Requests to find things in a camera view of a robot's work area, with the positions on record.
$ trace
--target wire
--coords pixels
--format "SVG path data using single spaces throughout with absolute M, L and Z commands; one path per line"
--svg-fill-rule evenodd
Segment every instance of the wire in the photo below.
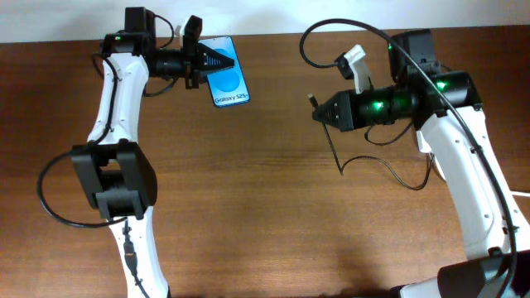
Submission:
M 379 161 L 382 164 L 384 164 L 390 170 L 390 172 L 392 173 L 394 178 L 396 178 L 396 180 L 401 185 L 405 186 L 409 190 L 423 190 L 425 188 L 425 186 L 427 185 L 427 182 L 429 181 L 429 175 L 431 174 L 432 166 L 434 165 L 434 156 L 432 154 L 430 154 L 427 157 L 427 162 L 429 162 L 429 166 L 427 167 L 427 172 L 425 174 L 425 179 L 423 180 L 423 182 L 420 185 L 418 185 L 418 186 L 410 186 L 407 183 L 405 183 L 399 177 L 399 175 L 396 173 L 396 171 L 385 160 L 382 160 L 381 158 L 378 158 L 378 157 L 374 157 L 374 156 L 356 156 L 356 157 L 348 159 L 341 166 L 340 162 L 339 162 L 339 157 L 337 156 L 337 151 L 335 150 L 335 146 L 333 145 L 333 141 L 331 141 L 331 137 L 330 137 L 330 133 L 328 132 L 328 128 L 327 128 L 327 126 L 324 123 L 322 123 L 322 127 L 324 127 L 325 135 L 327 136 L 328 143 L 330 144 L 331 151 L 333 152 L 333 157 L 335 158 L 335 163 L 337 164 L 337 167 L 339 168 L 339 172 L 340 172 L 341 175 L 343 175 L 346 165 L 348 165 L 351 161 L 356 161 L 356 160 L 359 160 L 359 159 L 368 159 L 368 160 L 372 160 L 372 161 Z M 396 138 L 396 140 L 399 139 L 403 134 L 404 133 L 401 133 L 400 136 Z
M 381 162 L 390 170 L 390 172 L 396 178 L 396 180 L 401 185 L 407 187 L 409 190 L 423 190 L 425 188 L 425 185 L 427 185 L 427 182 L 429 181 L 429 175 L 431 174 L 432 166 L 434 164 L 434 156 L 432 154 L 429 154 L 427 156 L 427 172 L 425 174 L 425 178 L 423 179 L 423 182 L 418 186 L 410 186 L 407 183 L 405 183 L 401 178 L 399 178 L 398 174 L 396 174 L 394 169 L 386 161 L 382 160 L 381 158 L 377 158 L 373 156 L 356 156 L 356 157 L 350 158 L 342 165 L 342 171 L 345 170 L 346 165 L 348 165 L 351 161 L 355 161 L 358 159 L 369 159 L 369 160 Z
M 138 278 L 138 256 L 134 251 L 134 243 L 131 241 L 131 228 L 129 227 L 129 221 L 126 219 L 125 224 L 123 225 L 123 259 L 125 260 L 125 265 L 129 268 L 132 277 L 134 278 L 135 286 L 138 286 L 142 294 L 149 298 L 146 290 L 143 288 L 142 280 Z
M 168 92 L 169 90 L 171 90 L 171 88 L 173 88 L 173 86 L 175 86 L 175 83 L 176 81 L 178 80 L 179 78 L 175 77 L 173 78 L 173 80 L 171 81 L 171 83 L 169 83 L 164 89 L 160 90 L 160 91 L 156 91 L 156 92 L 153 92 L 153 93 L 146 93 L 146 90 L 144 89 L 143 90 L 143 97 L 155 97 L 155 96 L 158 96 L 158 95 L 162 95 L 166 92 Z
M 98 63 L 96 62 L 96 57 L 101 57 L 101 54 L 99 54 L 99 53 L 92 53 L 92 55 L 90 56 L 90 59 L 92 60 L 92 66 L 93 66 L 94 69 L 96 70 L 96 73 L 98 73 L 99 78 L 103 79 L 103 72 L 102 72 L 101 69 L 98 67 Z
M 57 162 L 61 161 L 62 159 L 66 158 L 68 156 L 72 156 L 73 154 L 75 154 L 77 152 L 86 151 L 86 150 L 98 145 L 103 139 L 105 139 L 105 137 L 107 136 L 108 132 L 111 129 L 110 125 L 111 125 L 112 117 L 113 117 L 114 100 L 116 98 L 116 90 L 118 89 L 118 73 L 116 72 L 116 69 L 114 68 L 112 63 L 110 63 L 110 61 L 107 58 L 105 58 L 105 57 L 103 57 L 101 55 L 99 57 L 101 57 L 101 59 L 103 59 L 107 63 L 107 65 L 113 71 L 113 75 L 114 75 L 114 77 L 113 77 L 113 91 L 112 91 L 112 95 L 110 97 L 110 107 L 108 109 L 107 123 L 105 124 L 105 128 L 104 128 L 103 133 L 101 134 L 101 137 L 99 137 L 97 140 L 95 140 L 93 142 L 89 142 L 88 144 L 84 145 L 81 148 L 72 149 L 70 151 L 61 153 L 58 156 L 52 158 L 44 166 L 44 168 L 42 169 L 41 173 L 39 174 L 39 179 L 36 182 L 36 194 L 39 197 L 39 200 L 40 200 L 40 202 L 42 204 L 42 207 L 44 207 L 44 210 L 53 219 L 57 220 L 58 222 L 60 222 L 62 224 L 65 224 L 65 225 L 68 225 L 68 226 L 71 226 L 71 227 L 75 227 L 75 228 L 102 228 L 102 227 L 108 227 L 109 225 L 121 223 L 122 221 L 127 219 L 127 218 L 121 218 L 121 219 L 118 219 L 118 220 L 109 220 L 106 223 L 78 223 L 78 222 L 75 222 L 75 221 L 71 221 L 71 220 L 65 219 L 65 218 L 61 217 L 60 215 L 58 215 L 56 212 L 54 212 L 51 209 L 51 207 L 46 202 L 46 199 L 44 198 L 44 193 L 43 193 L 43 190 L 42 190 L 43 189 L 42 185 L 43 185 L 44 177 L 46 176 L 46 174 L 48 173 L 48 171 L 51 169 L 52 166 L 54 166 Z
M 147 294 L 146 289 L 143 288 L 142 281 L 138 279 L 138 275 L 135 275 L 133 277 L 134 277 L 134 283 L 136 284 L 136 286 L 138 286 L 138 288 L 140 288 L 140 291 L 142 292 L 143 296 L 145 298 L 149 298 L 149 295 Z
M 388 44 L 392 45 L 393 48 L 395 48 L 399 53 L 403 55 L 403 57 L 411 64 L 414 69 L 417 70 L 418 74 L 422 77 L 422 79 L 429 85 L 437 94 L 440 96 L 440 100 L 448 107 L 448 109 L 455 115 L 456 121 L 460 124 L 462 127 L 462 130 L 464 131 L 465 135 L 469 139 L 471 146 L 473 149 L 475 149 L 475 152 L 477 153 L 477 156 L 482 163 L 482 166 L 484 167 L 484 170 L 486 171 L 489 181 L 491 182 L 495 193 L 497 194 L 498 200 L 501 204 L 502 210 L 504 212 L 504 217 L 506 220 L 506 226 L 508 230 L 508 239 L 510 243 L 510 266 L 508 268 L 508 273 L 506 278 L 504 279 L 503 285 L 501 285 L 501 288 L 499 290 L 499 293 L 497 294 L 497 298 L 502 298 L 504 295 L 504 292 L 511 286 L 513 278 L 515 276 L 515 270 L 517 269 L 517 244 L 515 242 L 515 228 L 513 227 L 513 220 L 512 215 L 510 214 L 510 210 L 508 207 L 508 203 L 506 201 L 506 198 L 504 198 L 503 191 L 500 187 L 499 182 L 497 181 L 497 178 L 495 177 L 495 174 L 493 172 L 493 169 L 491 168 L 491 165 L 488 163 L 488 159 L 486 158 L 484 154 L 483 148 L 479 145 L 475 137 L 473 136 L 473 133 L 471 132 L 470 128 L 465 123 L 464 119 L 461 117 L 461 115 L 458 113 L 455 107 L 451 104 L 449 99 L 436 87 L 435 83 L 429 78 L 429 76 L 425 73 L 425 71 L 422 70 L 420 65 L 388 34 L 385 32 L 379 30 L 378 28 L 374 26 L 370 26 L 366 23 L 354 21 L 354 20 L 348 20 L 348 19 L 328 19 L 324 21 L 317 22 L 307 28 L 306 32 L 302 35 L 301 39 L 301 55 L 302 58 L 309 64 L 314 65 L 314 63 L 310 62 L 307 57 L 305 57 L 305 54 L 303 53 L 303 41 L 306 39 L 306 37 L 311 33 L 313 30 L 315 30 L 319 26 L 324 26 L 327 24 L 346 24 L 346 25 L 352 25 L 352 26 L 359 26 L 361 28 L 364 28 L 368 31 L 371 31 L 373 34 L 383 38 L 385 41 L 387 41 Z
M 307 29 L 306 32 L 304 32 L 304 34 L 301 36 L 300 45 L 299 45 L 300 46 L 300 55 L 301 55 L 301 57 L 304 59 L 304 61 L 308 65 L 311 65 L 313 67 L 320 68 L 320 69 L 338 66 L 339 64 L 337 62 L 332 63 L 332 64 L 328 64 L 328 65 L 319 65 L 319 64 L 311 61 L 309 58 L 307 58 L 306 51 L 304 50 L 304 44 L 306 43 L 306 38 L 307 38 L 307 36 L 309 36 L 309 33 L 311 33 L 313 31 L 314 28 L 311 29 L 313 26 L 309 27 L 309 29 Z
M 162 49 L 162 48 L 165 48 L 166 46 L 170 45 L 173 42 L 173 40 L 175 39 L 175 30 L 173 29 L 173 25 L 167 19 L 165 19 L 164 17 L 160 17 L 159 15 L 155 15 L 155 18 L 157 18 L 157 17 L 159 19 L 163 20 L 164 22 L 166 22 L 167 25 L 169 25 L 169 28 L 171 29 L 171 38 L 165 44 L 160 46 L 160 48 Z
M 392 140 L 390 140 L 390 141 L 388 141 L 388 142 L 382 142 L 382 143 L 372 142 L 372 141 L 369 140 L 369 134 L 370 134 L 370 131 L 371 131 L 372 128 L 373 128 L 373 125 L 372 125 L 372 126 L 369 127 L 368 130 L 364 133 L 364 139 L 365 139 L 366 141 L 368 141 L 370 144 L 374 144 L 374 145 L 376 145 L 376 146 L 387 146 L 387 145 L 390 145 L 390 144 L 392 144 L 393 142 L 399 140 L 401 137 L 403 137 L 403 135 L 404 135 L 405 133 L 408 132 L 408 130 L 412 127 L 412 125 L 414 125 L 414 122 L 410 122 L 410 123 L 407 125 L 407 127 L 405 127 L 405 129 L 403 129 L 403 131 L 402 131 L 401 133 L 399 133 L 399 134 L 397 135 L 397 137 L 395 137 L 394 139 L 392 139 Z

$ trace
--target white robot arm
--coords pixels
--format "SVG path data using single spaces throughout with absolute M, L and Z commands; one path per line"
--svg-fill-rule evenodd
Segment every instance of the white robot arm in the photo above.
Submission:
M 322 21 L 308 31 L 332 21 L 336 22 Z M 308 31 L 302 37 L 301 49 Z M 507 276 L 503 262 L 509 263 L 512 253 L 510 226 L 501 198 L 498 198 L 490 175 L 475 151 L 477 146 L 484 153 L 508 206 L 518 251 L 517 264 L 521 267 L 530 264 L 530 226 L 512 197 L 489 143 L 482 103 L 468 74 L 441 73 L 429 31 L 406 32 L 393 39 L 410 51 L 409 55 L 418 61 L 419 67 L 436 82 L 438 91 L 456 107 L 456 112 L 478 145 L 470 143 L 455 114 L 392 46 L 388 49 L 392 75 L 397 83 L 395 86 L 373 89 L 370 71 L 364 63 L 366 54 L 357 45 L 335 60 L 343 77 L 354 79 L 355 90 L 338 92 L 322 105 L 310 98 L 316 108 L 313 119 L 345 132 L 375 124 L 393 124 L 399 118 L 411 118 L 417 129 L 420 151 L 434 153 L 436 166 L 445 175 L 460 219 L 468 262 L 440 269 L 437 278 L 397 287 L 392 298 L 495 297 Z M 503 297 L 530 296 L 528 277 L 519 273 L 514 280 L 517 285 L 504 291 Z
M 137 145 L 146 83 L 150 76 L 181 77 L 186 88 L 193 89 L 204 82 L 205 75 L 234 66 L 232 59 L 197 42 L 201 30 L 198 17 L 188 18 L 182 27 L 180 50 L 156 49 L 154 16 L 143 7 L 127 8 L 125 31 L 105 37 L 104 87 L 98 117 L 88 137 L 89 142 L 100 141 L 72 156 L 92 207 L 99 209 L 102 218 L 117 222 L 109 227 L 122 259 L 129 298 L 171 296 L 152 230 L 156 176 Z M 120 171 L 102 170 L 101 166 L 109 162 L 117 162 Z

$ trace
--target wood grain surface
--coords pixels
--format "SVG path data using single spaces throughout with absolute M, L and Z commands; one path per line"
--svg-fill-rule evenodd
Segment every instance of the wood grain surface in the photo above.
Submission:
M 467 70 L 508 184 L 530 180 L 530 27 L 437 29 L 437 58 Z M 144 99 L 140 145 L 158 177 L 154 233 L 173 296 L 270 297 L 356 294 L 421 281 L 465 260 L 446 184 L 401 187 L 374 161 L 344 176 L 307 94 L 321 103 L 351 89 L 338 70 L 306 65 L 300 35 L 235 36 L 249 103 L 216 108 L 207 85 Z M 367 32 L 319 33 L 307 54 L 330 62 L 364 47 L 376 87 L 392 83 L 387 47 Z M 82 144 L 94 125 L 102 82 L 89 55 L 97 41 L 0 45 L 0 296 L 125 297 L 116 243 L 106 229 L 68 228 L 36 197 L 46 161 Z M 166 82 L 153 79 L 154 90 Z M 406 122 L 376 127 L 388 140 Z M 419 184 L 425 157 L 413 132 L 387 147 L 364 131 L 331 131 L 342 161 L 373 155 Z M 69 161 L 45 180 L 51 206 L 98 222 Z M 516 198 L 530 215 L 530 200 Z

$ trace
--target green led light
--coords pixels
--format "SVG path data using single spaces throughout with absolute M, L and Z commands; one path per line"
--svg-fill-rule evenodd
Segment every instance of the green led light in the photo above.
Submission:
M 440 90 L 443 90 L 446 86 L 447 84 L 444 82 L 436 82 L 436 87 L 438 87 Z

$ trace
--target blue phone screen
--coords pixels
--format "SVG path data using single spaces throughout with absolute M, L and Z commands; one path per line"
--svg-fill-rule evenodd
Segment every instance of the blue phone screen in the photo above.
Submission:
M 200 40 L 199 42 L 234 59 L 233 68 L 207 75 L 215 106 L 226 107 L 238 103 L 247 103 L 250 100 L 250 95 L 232 38 L 225 36 Z

